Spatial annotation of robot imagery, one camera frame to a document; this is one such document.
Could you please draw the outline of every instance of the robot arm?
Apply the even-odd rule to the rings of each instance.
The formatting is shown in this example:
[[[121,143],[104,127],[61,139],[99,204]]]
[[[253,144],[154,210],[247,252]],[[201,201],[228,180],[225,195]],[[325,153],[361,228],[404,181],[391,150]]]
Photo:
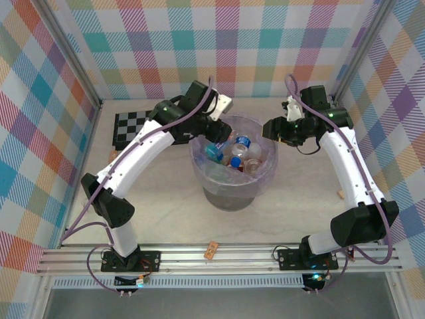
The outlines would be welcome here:
[[[343,137],[314,114],[304,111],[302,117],[299,111],[301,108],[292,97],[282,104],[288,109],[288,117],[275,118],[263,127],[262,135],[265,138],[293,147],[303,145],[307,138],[315,138],[317,145],[324,148],[330,157],[343,189],[346,212],[333,218],[324,232],[307,236],[301,241],[300,259],[305,267],[313,268],[323,263],[323,259],[317,258],[317,255],[323,256],[341,247],[379,240],[386,235],[381,216],[369,196],[370,191],[366,188],[352,152],[358,155],[360,165],[372,185],[372,191],[379,200],[389,225],[392,225],[398,215],[398,206],[395,201],[386,201],[384,194],[374,183],[361,157],[353,123],[346,109],[331,108],[323,86],[306,88],[300,92],[300,96],[302,102],[335,123],[353,146],[352,150],[348,150]]]
[[[108,178],[93,201],[93,207],[95,212],[102,216],[107,223],[114,240],[113,251],[128,270],[140,259],[139,247],[131,225],[131,217],[135,209],[125,200],[133,182],[159,153],[183,134],[192,136],[202,134],[214,143],[226,141],[232,129],[228,124],[219,120],[219,117],[222,113],[230,110],[232,100],[211,90],[204,106],[194,116],[165,132],[158,131],[144,139],[143,142],[140,142],[140,139],[188,114],[205,98],[206,91],[207,87],[204,84],[194,81],[186,95],[158,103],[149,114],[141,131],[120,156],[109,166],[100,170],[96,176],[87,173],[82,178],[83,189],[89,198],[100,183]],[[110,175],[111,167],[117,162],[119,165]]]

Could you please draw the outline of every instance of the chessboard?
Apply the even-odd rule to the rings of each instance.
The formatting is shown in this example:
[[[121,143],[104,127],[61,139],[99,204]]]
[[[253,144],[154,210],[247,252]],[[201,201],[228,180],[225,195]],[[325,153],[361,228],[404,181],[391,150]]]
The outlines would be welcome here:
[[[115,114],[112,145],[115,146],[116,151],[122,151],[135,138],[145,124],[146,117],[150,112],[139,111]],[[189,139],[189,135],[181,136],[173,145],[186,144]]]

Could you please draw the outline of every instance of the plastic bottle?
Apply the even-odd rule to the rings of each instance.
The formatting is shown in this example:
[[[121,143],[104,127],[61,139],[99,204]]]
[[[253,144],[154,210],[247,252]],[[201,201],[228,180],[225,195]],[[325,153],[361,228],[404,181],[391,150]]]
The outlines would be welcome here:
[[[242,160],[237,156],[234,156],[233,158],[230,159],[230,166],[233,167],[234,169],[237,169],[238,171],[244,171]]]
[[[246,136],[238,136],[232,146],[232,155],[241,158],[243,161],[248,156],[250,144],[251,141],[249,138]]]
[[[251,143],[250,147],[248,148],[248,158],[259,160],[261,157],[261,151],[262,150],[259,143]]]
[[[232,145],[233,141],[235,141],[237,137],[236,131],[232,131],[230,133],[227,141],[223,143],[209,143],[205,147],[205,153],[206,155],[211,159],[214,160],[217,158],[220,154],[224,153],[225,149],[229,148],[230,145]]]
[[[245,161],[244,163],[244,172],[251,175],[251,176],[255,176],[257,174],[258,168],[261,165],[261,161],[255,158],[252,159],[248,159],[247,161]]]
[[[229,163],[230,163],[230,156],[224,155],[223,158],[221,159],[221,164],[224,166],[227,166]]]
[[[223,160],[223,153],[220,153],[220,155],[216,156],[213,161],[215,161],[217,164],[221,164],[221,161]]]

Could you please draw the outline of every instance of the clear plastic bin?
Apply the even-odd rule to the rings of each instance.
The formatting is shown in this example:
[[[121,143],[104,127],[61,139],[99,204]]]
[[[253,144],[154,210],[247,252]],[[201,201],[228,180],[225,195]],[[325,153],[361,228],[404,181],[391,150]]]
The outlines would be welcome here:
[[[191,160],[208,201],[219,209],[238,211],[267,190],[276,172],[278,148],[276,142],[262,137],[260,121],[243,115],[223,116],[222,120],[240,135],[250,136],[251,142],[260,144],[262,165],[255,177],[208,160],[204,149],[209,141],[203,136],[190,141]]]

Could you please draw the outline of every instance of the plaid wallpaper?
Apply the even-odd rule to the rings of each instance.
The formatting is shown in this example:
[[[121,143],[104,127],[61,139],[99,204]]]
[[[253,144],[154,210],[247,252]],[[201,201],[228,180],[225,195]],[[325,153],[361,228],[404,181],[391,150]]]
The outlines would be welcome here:
[[[100,96],[114,99],[175,96],[210,74],[229,96],[281,96],[288,72],[331,89],[378,2],[49,1]]]
[[[0,0],[0,318],[22,318],[95,108],[29,0]]]
[[[425,313],[424,2],[398,1],[343,104],[375,181],[400,206],[394,239],[412,255],[406,276]]]
[[[363,39],[367,35],[367,29],[369,28],[370,24],[372,23],[373,17],[375,16],[379,5],[382,3],[383,0],[374,0],[373,4],[367,13],[366,18],[364,19],[361,28],[359,30],[359,33],[357,33],[357,36],[355,40],[353,41],[353,44],[351,45],[350,51],[348,52],[343,65],[341,66],[341,69],[338,72],[337,78],[335,83],[333,84],[333,88],[331,93],[333,94],[337,89],[338,86],[341,83],[342,78],[345,76],[345,73],[347,72],[348,66],[350,65],[351,61],[353,60],[353,57],[356,55],[357,50],[359,49],[359,45],[362,43]]]

